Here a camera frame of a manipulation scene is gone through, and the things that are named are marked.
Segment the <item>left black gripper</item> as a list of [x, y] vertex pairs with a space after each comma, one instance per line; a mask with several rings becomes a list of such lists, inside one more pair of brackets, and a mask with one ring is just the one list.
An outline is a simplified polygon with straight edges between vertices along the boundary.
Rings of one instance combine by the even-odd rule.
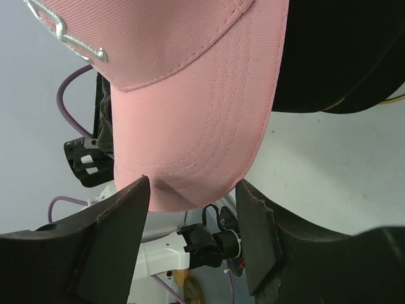
[[73, 175], [84, 187], [96, 187], [113, 180], [113, 126], [109, 82], [96, 79], [93, 133], [64, 143], [64, 153]]

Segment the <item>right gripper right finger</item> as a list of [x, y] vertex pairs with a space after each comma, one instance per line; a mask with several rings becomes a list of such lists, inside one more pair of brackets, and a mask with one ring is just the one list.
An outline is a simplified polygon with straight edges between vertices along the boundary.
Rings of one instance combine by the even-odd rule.
[[404, 228], [353, 236], [313, 224], [246, 180], [235, 188], [249, 294], [256, 303], [403, 303]]

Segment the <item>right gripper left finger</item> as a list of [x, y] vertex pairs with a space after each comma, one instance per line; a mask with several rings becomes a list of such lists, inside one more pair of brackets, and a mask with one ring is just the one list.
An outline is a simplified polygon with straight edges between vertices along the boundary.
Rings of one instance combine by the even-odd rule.
[[34, 231], [1, 235], [2, 303], [126, 303], [150, 200], [141, 177]]

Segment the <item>pink baseball cap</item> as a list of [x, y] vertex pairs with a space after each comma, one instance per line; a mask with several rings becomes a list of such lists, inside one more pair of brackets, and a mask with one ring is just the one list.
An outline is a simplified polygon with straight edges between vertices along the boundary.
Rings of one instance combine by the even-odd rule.
[[200, 208], [252, 166], [277, 88], [288, 1], [27, 1], [111, 88], [115, 184], [152, 212]]

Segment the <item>black baseball cap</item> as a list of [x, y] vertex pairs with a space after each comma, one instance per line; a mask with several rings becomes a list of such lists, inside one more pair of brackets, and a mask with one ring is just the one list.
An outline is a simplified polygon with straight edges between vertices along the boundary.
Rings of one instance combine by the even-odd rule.
[[403, 83], [403, 1], [290, 2], [274, 111], [356, 113]]

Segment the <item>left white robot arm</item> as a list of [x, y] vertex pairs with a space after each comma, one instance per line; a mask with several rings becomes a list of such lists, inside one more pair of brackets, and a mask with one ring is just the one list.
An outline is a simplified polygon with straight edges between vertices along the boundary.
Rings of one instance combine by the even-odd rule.
[[[81, 135], [64, 143], [66, 160], [74, 176], [85, 187], [107, 183], [106, 189], [93, 201], [98, 203], [113, 195], [113, 140], [111, 119], [111, 96], [109, 82], [100, 74], [96, 77], [96, 99], [93, 131], [81, 126], [66, 109], [64, 93], [68, 86], [84, 73], [92, 70], [90, 65], [70, 74], [59, 86], [56, 104], [63, 118]], [[190, 267], [190, 254], [185, 251], [186, 240], [177, 232], [151, 241], [141, 242], [134, 279], [143, 279]]]

